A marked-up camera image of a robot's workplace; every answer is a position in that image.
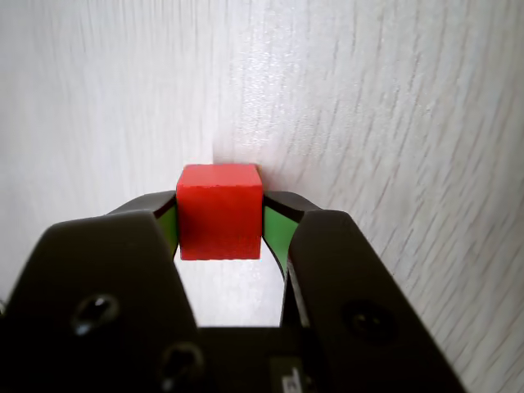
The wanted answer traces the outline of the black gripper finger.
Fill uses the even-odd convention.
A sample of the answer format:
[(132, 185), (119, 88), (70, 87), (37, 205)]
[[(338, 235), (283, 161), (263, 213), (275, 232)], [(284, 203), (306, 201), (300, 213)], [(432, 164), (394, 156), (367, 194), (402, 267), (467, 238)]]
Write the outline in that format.
[(349, 214), (293, 192), (266, 192), (263, 205), (296, 225), (287, 248), (287, 303), (311, 336), (305, 367), (318, 391), (463, 390)]
[(206, 366), (177, 247), (172, 191), (51, 226), (1, 319), (2, 391), (199, 391)]

